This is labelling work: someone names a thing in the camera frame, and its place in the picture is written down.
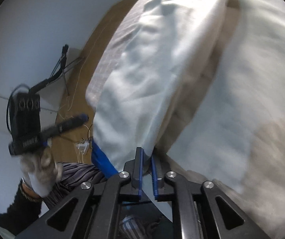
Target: camera lens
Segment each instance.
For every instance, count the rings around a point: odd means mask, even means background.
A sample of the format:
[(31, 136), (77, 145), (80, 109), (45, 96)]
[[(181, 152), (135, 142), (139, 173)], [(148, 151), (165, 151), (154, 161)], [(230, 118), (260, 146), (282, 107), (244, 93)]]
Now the camera lens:
[(21, 111), (23, 111), (24, 108), (25, 108), (25, 100), (24, 100), (23, 98), (20, 99), (19, 107), (20, 107), (20, 110), (21, 110)]
[(31, 110), (33, 108), (33, 101), (31, 99), (27, 99), (26, 105), (27, 109)]
[(34, 106), (35, 106), (35, 109), (38, 110), (39, 107), (40, 107), (40, 101), (39, 101), (39, 100), (36, 100), (36, 101), (34, 102)]

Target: black sleeve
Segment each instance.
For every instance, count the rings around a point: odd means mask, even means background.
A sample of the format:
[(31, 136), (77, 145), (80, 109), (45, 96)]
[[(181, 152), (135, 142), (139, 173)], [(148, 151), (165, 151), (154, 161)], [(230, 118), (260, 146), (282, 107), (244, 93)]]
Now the black sleeve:
[(0, 227), (8, 230), (13, 235), (18, 235), (39, 218), (42, 201), (33, 202), (27, 199), (19, 184), (14, 202), (8, 207), (7, 212), (0, 214)]

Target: cable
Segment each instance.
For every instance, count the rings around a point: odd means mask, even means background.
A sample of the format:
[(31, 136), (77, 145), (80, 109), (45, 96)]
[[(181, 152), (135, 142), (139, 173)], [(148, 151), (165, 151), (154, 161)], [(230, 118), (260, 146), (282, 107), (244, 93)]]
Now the cable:
[(88, 141), (89, 141), (89, 148), (93, 149), (93, 137), (90, 137)]
[(87, 139), (89, 139), (89, 137), (90, 137), (90, 129), (89, 129), (89, 127), (86, 126), (85, 124), (83, 124), (83, 126), (87, 127), (87, 129), (88, 129), (88, 131), (87, 131)]
[(72, 142), (73, 144), (77, 144), (77, 143), (78, 143), (78, 142), (76, 142), (76, 141), (74, 141), (74, 140), (72, 140), (72, 139), (70, 139), (70, 138), (68, 138), (68, 137), (62, 136), (62, 135), (60, 135), (59, 137), (65, 139), (65, 140), (67, 140), (67, 141), (70, 141), (70, 142)]
[(152, 203), (152, 201), (151, 201), (151, 200), (148, 200), (148, 201), (124, 203), (124, 204), (121, 204), (121, 206), (122, 206), (122, 207), (125, 207), (125, 206), (134, 206), (134, 205), (143, 205), (143, 204), (148, 204), (148, 203)]
[(88, 131), (87, 131), (87, 139), (89, 140), (90, 139), (90, 128), (93, 126), (93, 124), (91, 124), (91, 126), (88, 128)]
[(76, 146), (75, 146), (75, 145), (74, 145), (74, 150), (75, 150), (75, 153), (76, 153), (77, 161), (80, 163), (81, 160), (79, 159), (79, 156), (78, 156), (78, 154), (77, 154), (77, 152), (76, 152)]
[(80, 152), (80, 150), (78, 149), (78, 160), (79, 160), (79, 162), (81, 163), (81, 157), (80, 157), (80, 154), (81, 154), (81, 152)]
[(64, 56), (64, 55), (61, 55), (60, 59), (59, 59), (58, 62), (56, 63), (56, 65), (55, 65), (53, 71), (51, 72), (50, 77), (52, 77), (52, 76), (54, 75), (54, 73), (56, 72), (56, 70), (57, 70), (57, 68), (58, 68), (58, 65), (61, 63), (61, 61), (62, 61), (62, 59), (63, 59), (63, 56)]
[[(78, 57), (76, 59), (74, 59), (72, 62), (70, 62), (68, 65), (65, 66), (64, 68), (64, 73), (67, 74), (70, 70), (72, 70), (75, 66), (71, 66), (72, 64), (74, 64), (77, 60), (77, 62), (75, 63), (75, 65), (77, 65), (78, 63), (80, 63), (83, 59), (83, 57)], [(52, 81), (51, 83), (49, 84), (53, 84), (55, 82), (57, 82), (58, 80), (60, 80), (61, 78), (63, 77), (63, 75), (60, 75), (57, 79), (55, 79), (54, 81)]]
[(109, 22), (106, 24), (106, 26), (102, 29), (102, 31), (100, 32), (99, 36), (97, 37), (97, 39), (95, 40), (93, 46), (91, 47), (91, 50), (89, 51), (86, 59), (84, 60), (84, 63), (82, 64), (81, 70), (79, 70), (79, 75), (78, 75), (78, 79), (77, 79), (77, 83), (76, 83), (76, 87), (75, 87), (75, 91), (74, 91), (74, 95), (73, 95), (73, 99), (72, 99), (72, 104), (70, 105), (70, 107), (67, 109), (67, 111), (70, 111), (70, 109), (72, 108), (73, 102), (74, 102), (74, 97), (76, 94), (76, 90), (77, 90), (77, 85), (78, 85), (78, 81), (79, 81), (79, 77), (81, 76), (81, 72), (83, 69), (84, 64), (86, 63), (86, 60), (88, 59), (89, 55), (91, 54), (96, 42), (98, 41), (98, 39), (100, 38), (100, 35), (102, 34), (102, 32), (104, 31), (104, 29), (108, 26), (108, 24), (110, 23), (110, 21), (113, 19), (113, 17), (109, 20)]
[(57, 113), (59, 114), (59, 116), (60, 116), (62, 119), (64, 119), (64, 120), (66, 119), (66, 118), (63, 118), (63, 117), (62, 117), (62, 115), (60, 114), (60, 112), (57, 112)]
[(47, 78), (47, 79), (44, 79), (43, 81), (39, 82), (38, 84), (34, 85), (33, 87), (30, 88), (30, 93), (32, 94), (35, 94), (37, 93), (38, 91), (42, 90), (43, 88), (45, 88), (46, 86), (48, 86), (50, 83), (52, 83), (53, 81), (57, 80), (60, 75), (62, 74), (62, 72), (64, 71), (64, 68), (63, 68), (63, 65), (62, 64), (66, 64), (66, 52), (64, 52), (64, 49), (66, 48), (66, 46), (68, 47), (68, 45), (66, 44), (64, 47), (63, 47), (63, 50), (62, 50), (62, 55), (61, 55), (61, 67), (59, 68), (59, 70), (53, 74), (50, 78)]
[(17, 89), (19, 89), (19, 88), (21, 88), (21, 87), (27, 88), (28, 91), (30, 92), (30, 87), (29, 87), (28, 85), (24, 84), (24, 83), (21, 83), (21, 84), (19, 84), (17, 87), (15, 87), (14, 90), (13, 90), (13, 91), (11, 92), (11, 94), (10, 94), (10, 97), (9, 97), (9, 100), (8, 100), (8, 105), (7, 105), (7, 116), (6, 116), (6, 118), (7, 118), (7, 128), (8, 128), (8, 131), (10, 132), (10, 134), (12, 134), (12, 132), (11, 132), (11, 130), (10, 130), (10, 127), (9, 127), (9, 119), (8, 119), (8, 118), (9, 118), (10, 101), (11, 101), (11, 99), (12, 99), (13, 93), (14, 93)]

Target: bed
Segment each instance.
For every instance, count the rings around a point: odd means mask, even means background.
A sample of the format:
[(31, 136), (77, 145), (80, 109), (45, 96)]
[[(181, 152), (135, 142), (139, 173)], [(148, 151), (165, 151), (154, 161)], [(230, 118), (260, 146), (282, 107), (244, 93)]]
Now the bed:
[[(139, 0), (86, 100), (113, 168), (105, 174), (122, 171), (137, 146), (148, 165), (156, 147), (172, 170), (213, 180), (271, 238), (285, 238), (283, 0)], [(170, 218), (169, 205), (157, 206)]]

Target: black cable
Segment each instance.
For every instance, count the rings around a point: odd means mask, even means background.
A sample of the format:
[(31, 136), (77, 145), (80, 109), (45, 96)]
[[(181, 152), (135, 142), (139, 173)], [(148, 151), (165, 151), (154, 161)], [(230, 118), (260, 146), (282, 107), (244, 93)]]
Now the black cable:
[(93, 149), (92, 143), (93, 143), (93, 137), (91, 136), (91, 137), (89, 138), (89, 148), (90, 148), (90, 149)]
[(56, 65), (55, 65), (55, 67), (54, 67), (54, 69), (53, 69), (53, 71), (51, 72), (51, 75), (50, 75), (50, 77), (52, 77), (53, 75), (54, 75), (54, 73), (56, 72), (56, 70), (57, 70), (57, 68), (58, 68), (58, 65), (61, 63), (61, 61), (62, 61), (62, 56), (61, 56), (61, 58), (58, 60), (58, 62), (56, 63)]
[(66, 44), (63, 49), (62, 49), (62, 55), (61, 55), (61, 66), (59, 70), (50, 78), (45, 79), (38, 84), (34, 85), (33, 87), (30, 88), (30, 93), (35, 94), (41, 89), (45, 88), (49, 83), (55, 81), (57, 78), (60, 77), (61, 73), (65, 69), (66, 66), (66, 60), (67, 60), (67, 51), (68, 51), (68, 45)]
[(89, 127), (89, 129), (88, 129), (88, 131), (87, 131), (87, 139), (89, 140), (90, 139), (90, 137), (89, 137), (89, 132), (90, 132), (90, 128), (93, 126), (93, 124), (91, 124), (91, 126)]
[(142, 202), (124, 203), (124, 204), (121, 204), (121, 206), (122, 207), (125, 207), (125, 206), (135, 206), (135, 205), (143, 205), (143, 204), (148, 204), (148, 203), (152, 203), (152, 201), (148, 200), (148, 201), (142, 201)]
[(8, 119), (8, 118), (9, 118), (10, 100), (12, 99), (13, 93), (14, 93), (17, 89), (19, 89), (19, 88), (21, 88), (21, 87), (27, 88), (28, 91), (30, 92), (30, 87), (27, 86), (27, 85), (24, 84), (24, 83), (21, 83), (21, 84), (19, 84), (17, 87), (15, 87), (14, 90), (13, 90), (13, 91), (11, 92), (11, 94), (10, 94), (10, 97), (9, 97), (9, 100), (8, 100), (8, 105), (7, 105), (7, 128), (8, 128), (8, 131), (10, 132), (10, 134), (12, 134), (12, 132), (11, 132), (11, 130), (10, 130), (10, 127), (9, 127), (9, 119)]

